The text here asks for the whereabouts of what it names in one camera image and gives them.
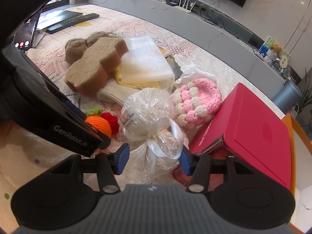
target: red box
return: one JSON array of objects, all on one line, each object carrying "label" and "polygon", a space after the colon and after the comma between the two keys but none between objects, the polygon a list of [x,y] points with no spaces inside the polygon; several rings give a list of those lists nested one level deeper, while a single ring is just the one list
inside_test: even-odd
[{"label": "red box", "polygon": [[202,125],[190,144],[191,153],[219,148],[226,148],[290,189],[291,150],[287,127],[241,83],[226,97],[210,125]]}]

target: white router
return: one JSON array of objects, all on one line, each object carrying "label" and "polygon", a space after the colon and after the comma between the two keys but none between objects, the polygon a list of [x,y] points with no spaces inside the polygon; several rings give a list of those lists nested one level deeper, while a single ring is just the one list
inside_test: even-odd
[{"label": "white router", "polygon": [[183,11],[183,12],[185,12],[185,13],[191,13],[191,11],[192,11],[192,9],[193,9],[193,7],[194,7],[194,5],[195,5],[196,2],[193,3],[193,5],[191,4],[191,8],[188,10],[188,2],[187,2],[187,4],[186,4],[186,8],[184,8],[185,3],[186,3],[186,0],[184,1],[184,4],[183,4],[182,7],[181,7],[181,1],[182,1],[182,0],[180,0],[179,6],[175,6],[175,8],[178,9],[178,10],[180,10],[180,11]]}]

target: orange crochet ball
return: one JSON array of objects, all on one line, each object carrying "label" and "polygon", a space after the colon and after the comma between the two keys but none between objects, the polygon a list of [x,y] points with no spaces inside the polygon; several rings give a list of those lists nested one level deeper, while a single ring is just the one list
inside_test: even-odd
[{"label": "orange crochet ball", "polygon": [[110,128],[110,124],[108,121],[100,116],[89,116],[85,119],[85,122],[88,122],[97,130],[101,131],[104,135],[111,138],[112,129]]}]

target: lace tablecloth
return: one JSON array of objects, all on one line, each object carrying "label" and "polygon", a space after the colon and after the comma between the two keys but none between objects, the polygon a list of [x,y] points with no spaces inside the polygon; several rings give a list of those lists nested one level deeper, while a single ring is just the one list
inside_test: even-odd
[{"label": "lace tablecloth", "polygon": [[[171,51],[172,54],[181,54],[209,73],[214,74],[222,92],[222,99],[231,92],[237,83],[241,82],[266,103],[278,117],[282,118],[284,116],[248,80],[210,53],[182,37],[144,20],[95,5],[84,5],[69,10],[83,12],[84,14],[97,13],[100,14],[100,17],[66,28],[55,34],[44,36],[37,49],[29,50],[27,55],[83,112],[100,107],[105,112],[119,115],[121,107],[117,104],[104,103],[96,98],[82,97],[80,94],[73,93],[66,86],[63,80],[68,69],[68,64],[64,61],[65,42],[72,38],[84,38],[95,31],[114,31],[125,36],[150,35],[158,46]],[[116,151],[124,142],[128,142],[127,138],[118,133],[117,136],[113,137],[111,145],[105,152]],[[134,149],[138,146],[138,143],[130,145]],[[17,126],[14,126],[8,137],[0,142],[0,150],[0,227],[6,232],[12,232],[18,226],[10,210],[10,198],[14,191],[60,160],[71,155],[72,152],[53,145]],[[140,182],[139,179],[133,179],[131,173],[127,172],[116,178],[121,188],[126,183]],[[98,189],[95,175],[86,175],[85,182],[93,189]],[[169,182],[174,182],[171,173],[153,180],[153,183]]]}]

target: trash can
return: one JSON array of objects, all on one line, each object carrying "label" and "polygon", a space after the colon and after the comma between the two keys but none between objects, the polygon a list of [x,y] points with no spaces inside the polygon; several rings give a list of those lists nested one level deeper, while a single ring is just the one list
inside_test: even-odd
[{"label": "trash can", "polygon": [[290,109],[301,99],[301,91],[292,80],[287,80],[283,89],[272,99],[272,102],[284,113],[288,113]]}]

